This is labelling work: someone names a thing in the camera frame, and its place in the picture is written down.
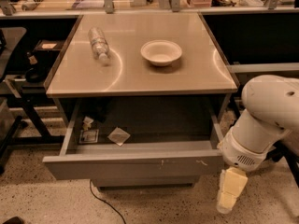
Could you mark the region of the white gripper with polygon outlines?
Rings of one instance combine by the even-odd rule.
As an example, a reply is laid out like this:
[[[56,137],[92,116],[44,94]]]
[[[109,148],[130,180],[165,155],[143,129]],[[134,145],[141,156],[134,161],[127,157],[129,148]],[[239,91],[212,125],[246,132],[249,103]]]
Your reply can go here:
[[[228,214],[233,210],[248,182],[245,172],[257,169],[271,147],[269,135],[262,133],[257,135],[242,133],[240,137],[237,135],[238,131],[233,127],[218,143],[223,160],[229,166],[233,166],[222,170],[220,175],[216,208],[222,214]]]

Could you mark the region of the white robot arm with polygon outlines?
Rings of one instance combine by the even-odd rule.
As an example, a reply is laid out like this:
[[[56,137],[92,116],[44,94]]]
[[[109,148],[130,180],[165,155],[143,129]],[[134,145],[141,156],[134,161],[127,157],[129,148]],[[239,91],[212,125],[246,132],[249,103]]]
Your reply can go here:
[[[241,99],[245,110],[219,142],[228,168],[221,172],[217,210],[232,211],[248,182],[247,173],[265,160],[270,147],[299,129],[299,79],[262,75],[248,81]]]

